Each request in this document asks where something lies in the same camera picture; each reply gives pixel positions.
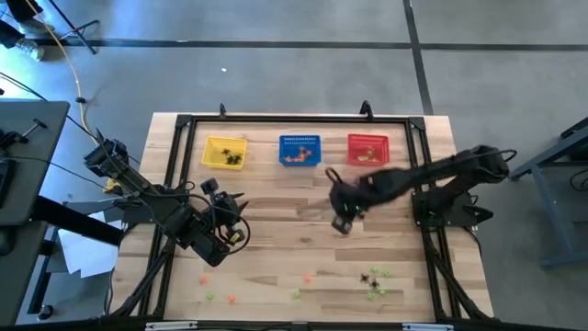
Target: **yellow cable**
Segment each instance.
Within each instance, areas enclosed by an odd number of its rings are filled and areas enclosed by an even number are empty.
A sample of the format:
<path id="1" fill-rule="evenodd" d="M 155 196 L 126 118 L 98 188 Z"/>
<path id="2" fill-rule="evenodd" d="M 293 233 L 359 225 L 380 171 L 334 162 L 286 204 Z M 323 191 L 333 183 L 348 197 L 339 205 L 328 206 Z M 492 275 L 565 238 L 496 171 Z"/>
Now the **yellow cable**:
<path id="1" fill-rule="evenodd" d="M 53 37 L 53 39 L 57 43 L 57 46 L 59 46 L 59 48 L 62 50 L 63 55 L 65 56 L 65 60 L 67 60 L 67 62 L 70 64 L 70 68 L 72 69 L 73 77 L 75 78 L 75 85 L 77 86 L 77 96 L 82 97 L 82 87 L 80 87 L 80 80 L 77 78 L 77 72 L 75 71 L 74 64 L 72 63 L 72 60 L 70 60 L 70 57 L 67 55 L 67 51 L 65 51 L 63 45 L 60 43 L 59 39 L 55 36 L 53 31 L 51 31 L 51 29 L 49 29 L 49 27 L 47 26 L 47 23 L 45 23 L 45 20 L 43 19 L 43 17 L 40 16 L 40 14 L 37 11 L 37 9 L 35 8 L 35 6 L 33 6 L 29 0 L 25 0 L 25 1 L 27 2 L 27 5 L 30 7 L 30 9 L 32 9 L 33 12 L 35 12 L 35 15 L 37 15 L 37 17 L 40 19 L 40 22 L 43 23 L 43 25 L 45 26 L 47 31 L 51 34 L 51 36 Z M 80 118 L 82 120 L 82 125 L 84 126 L 84 129 L 86 131 L 92 133 L 92 131 L 90 129 L 88 129 L 88 124 L 85 122 L 85 108 L 84 108 L 84 106 L 82 106 L 82 103 L 80 103 L 80 102 L 77 102 L 77 104 L 80 106 Z M 92 140 L 94 141 L 95 144 L 98 144 L 98 141 L 96 139 L 92 138 Z"/>

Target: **black clamp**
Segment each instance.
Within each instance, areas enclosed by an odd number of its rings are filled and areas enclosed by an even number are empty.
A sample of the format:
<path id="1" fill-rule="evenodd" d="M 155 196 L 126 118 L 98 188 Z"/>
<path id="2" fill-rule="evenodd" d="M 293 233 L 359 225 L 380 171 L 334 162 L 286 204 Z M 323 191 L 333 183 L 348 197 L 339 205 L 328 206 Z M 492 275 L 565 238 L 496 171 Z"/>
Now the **black clamp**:
<path id="1" fill-rule="evenodd" d="M 359 115 L 366 115 L 367 120 L 372 121 L 374 120 L 374 113 L 371 111 L 371 106 L 367 100 L 361 104 L 361 109 L 359 110 Z"/>

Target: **toy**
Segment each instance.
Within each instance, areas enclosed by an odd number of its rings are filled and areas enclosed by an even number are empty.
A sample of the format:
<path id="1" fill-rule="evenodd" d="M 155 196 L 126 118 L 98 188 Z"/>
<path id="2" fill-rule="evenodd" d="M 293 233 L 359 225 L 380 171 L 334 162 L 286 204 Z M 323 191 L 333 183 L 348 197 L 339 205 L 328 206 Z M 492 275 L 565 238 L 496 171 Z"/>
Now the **toy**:
<path id="1" fill-rule="evenodd" d="M 284 157 L 284 160 L 286 160 L 286 162 L 304 162 L 310 155 L 312 155 L 312 151 L 307 150 L 304 146 L 301 146 L 299 150 L 300 153 L 297 156 L 286 156 Z"/>

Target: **plastic basket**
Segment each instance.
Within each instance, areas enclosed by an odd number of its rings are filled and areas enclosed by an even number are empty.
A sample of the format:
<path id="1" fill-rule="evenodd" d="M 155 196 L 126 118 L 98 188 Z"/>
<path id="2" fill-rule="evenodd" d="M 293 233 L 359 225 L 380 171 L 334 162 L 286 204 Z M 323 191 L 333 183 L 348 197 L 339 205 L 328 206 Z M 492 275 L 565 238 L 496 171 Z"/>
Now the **plastic basket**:
<path id="1" fill-rule="evenodd" d="M 246 150 L 245 139 L 209 136 L 202 154 L 202 164 L 222 169 L 241 170 L 245 163 Z"/>
<path id="2" fill-rule="evenodd" d="M 383 166 L 390 160 L 388 137 L 371 134 L 347 135 L 347 163 L 356 166 Z"/>
<path id="3" fill-rule="evenodd" d="M 279 137 L 279 162 L 284 166 L 316 166 L 321 162 L 321 137 L 283 135 Z"/>

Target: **white paper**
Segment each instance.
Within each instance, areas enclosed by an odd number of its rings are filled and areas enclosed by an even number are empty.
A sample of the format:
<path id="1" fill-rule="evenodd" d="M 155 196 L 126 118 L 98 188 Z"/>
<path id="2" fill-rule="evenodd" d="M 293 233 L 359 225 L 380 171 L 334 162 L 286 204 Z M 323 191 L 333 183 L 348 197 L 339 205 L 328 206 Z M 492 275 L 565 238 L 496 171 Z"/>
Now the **white paper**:
<path id="1" fill-rule="evenodd" d="M 101 222 L 105 221 L 103 212 L 88 216 Z M 122 221 L 114 221 L 108 225 L 120 229 Z M 65 265 L 70 274 L 81 270 L 81 277 L 85 278 L 109 272 L 116 265 L 119 255 L 117 246 L 86 238 L 67 230 L 59 230 L 58 234 L 62 242 Z"/>

